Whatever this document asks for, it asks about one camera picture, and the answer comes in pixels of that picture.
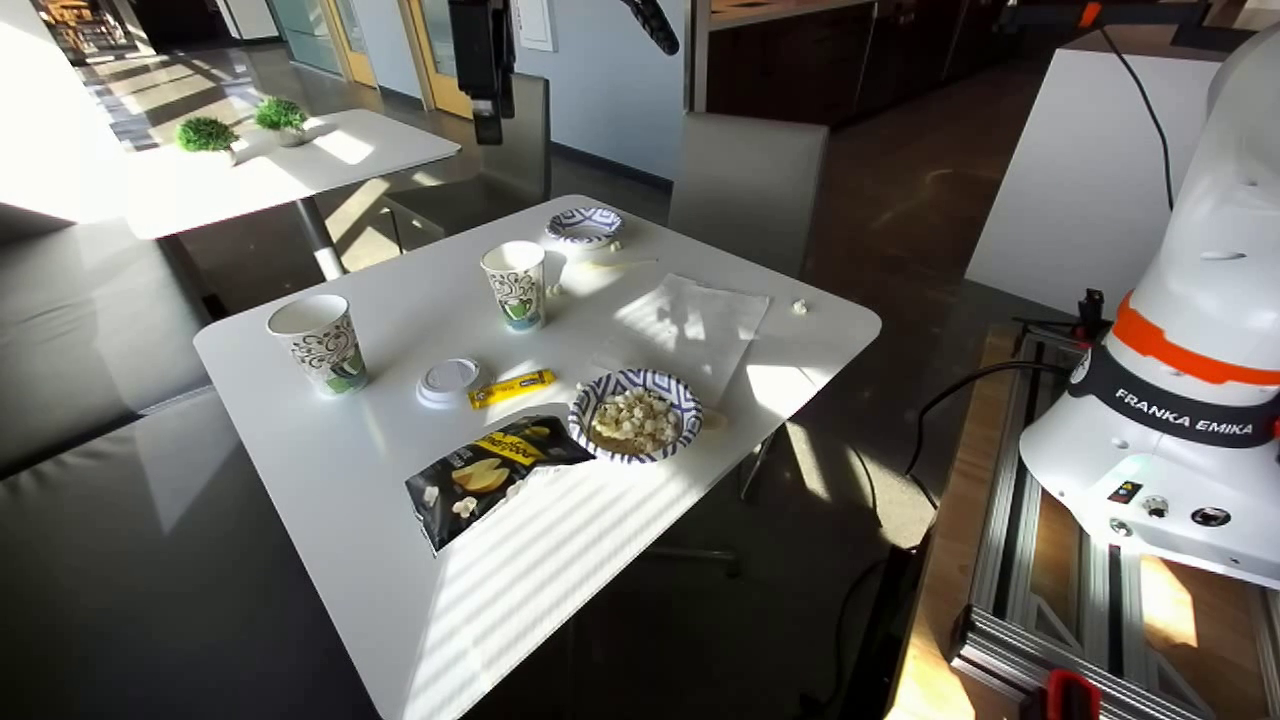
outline dark cushion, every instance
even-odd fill
[[[212,394],[0,482],[0,718],[372,718]]]
[[[0,476],[205,384],[200,322],[121,220],[0,236]]]

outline white table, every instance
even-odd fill
[[[576,286],[536,337],[507,337],[476,260],[518,236],[544,236],[560,196],[487,227],[427,245],[372,274],[325,286],[354,299],[376,371],[349,400],[318,400],[266,333],[275,303],[196,337],[266,488],[318,579],[372,706],[385,718],[459,718],[678,525],[735,459],[800,413],[881,333],[881,322],[749,260],[628,215],[614,286]],[[574,384],[645,347],[621,325],[639,297],[685,274],[702,286],[771,297],[757,344],[712,426],[670,463],[540,469],[443,553],[419,529],[405,482],[503,418],[544,413]],[[427,413],[418,376],[476,355],[491,376],[555,368],[540,400],[503,418]]]
[[[230,151],[154,149],[123,159],[123,215],[145,240],[297,203],[325,276],[341,276],[313,196],[452,155],[459,146],[349,108],[310,122],[310,146]]]

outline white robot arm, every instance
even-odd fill
[[[1164,245],[1021,438],[1106,540],[1280,589],[1280,32],[1211,86]]]

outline plate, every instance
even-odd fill
[[[662,400],[662,418],[653,418],[658,426],[650,426],[645,431],[621,442],[621,438],[606,438],[598,426],[598,413],[614,413],[621,404],[636,404],[639,397],[658,397]],[[625,371],[610,371],[598,376],[587,387],[576,394],[576,400],[567,404],[567,438],[576,445],[586,445],[592,455],[617,459],[617,463],[658,463],[678,455],[679,448],[691,445],[691,438],[702,431],[702,409],[689,384],[679,384],[670,371],[658,368],[625,368]]]
[[[602,245],[610,240],[625,220],[614,207],[567,207],[552,215],[550,232],[574,245]]]

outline gray floor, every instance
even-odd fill
[[[191,58],[252,77],[266,94],[299,98],[313,114],[370,105],[468,140],[448,116],[299,73],[275,43]],[[685,546],[732,549],[742,575],[645,555],[474,718],[782,720],[841,718],[841,706],[820,706],[830,695],[843,695],[853,718],[871,706],[878,687],[843,687],[841,676],[866,647],[886,553],[920,546],[931,520],[931,505],[899,474],[912,419],[931,394],[976,368],[991,322],[1048,318],[964,286],[1032,94],[1038,73],[1003,64],[834,138],[810,280],[878,307],[886,337],[798,418],[749,505],[730,482],[673,532]],[[670,203],[663,186],[574,151],[555,155],[552,190],[653,220],[663,220]],[[297,245],[273,245],[280,232],[294,232],[287,211],[262,211],[186,245],[207,291],[238,311],[319,280]],[[964,397],[927,418],[918,476],[937,494],[960,418]]]

